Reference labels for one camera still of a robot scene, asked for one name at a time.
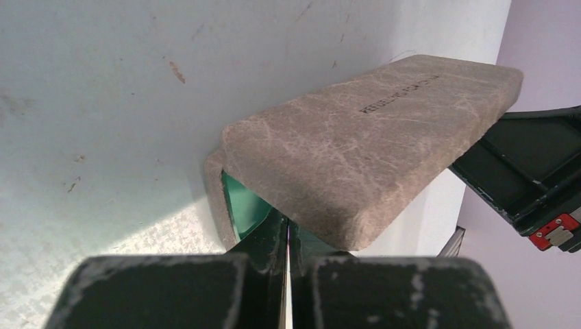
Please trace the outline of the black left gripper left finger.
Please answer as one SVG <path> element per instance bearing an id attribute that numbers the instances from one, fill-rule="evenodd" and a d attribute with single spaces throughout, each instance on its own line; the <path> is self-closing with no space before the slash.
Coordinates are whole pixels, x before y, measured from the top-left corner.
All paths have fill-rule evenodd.
<path id="1" fill-rule="evenodd" d="M 212 255 L 107 255 L 70 275 L 47 328 L 283 328 L 288 219 Z"/>

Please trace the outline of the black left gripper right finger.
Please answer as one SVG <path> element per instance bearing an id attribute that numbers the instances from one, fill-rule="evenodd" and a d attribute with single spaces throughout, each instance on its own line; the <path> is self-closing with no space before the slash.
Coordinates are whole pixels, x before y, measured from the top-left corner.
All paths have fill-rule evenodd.
<path id="1" fill-rule="evenodd" d="M 458 257 L 357 257 L 288 225 L 295 328 L 509 328 L 485 270 Z"/>

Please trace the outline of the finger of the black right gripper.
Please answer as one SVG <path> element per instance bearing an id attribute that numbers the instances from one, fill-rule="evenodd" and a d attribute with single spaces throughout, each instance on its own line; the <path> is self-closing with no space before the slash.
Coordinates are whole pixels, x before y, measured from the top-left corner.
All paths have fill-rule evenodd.
<path id="1" fill-rule="evenodd" d="M 451 166 L 542 252 L 580 251 L 580 107 L 507 112 Z"/>

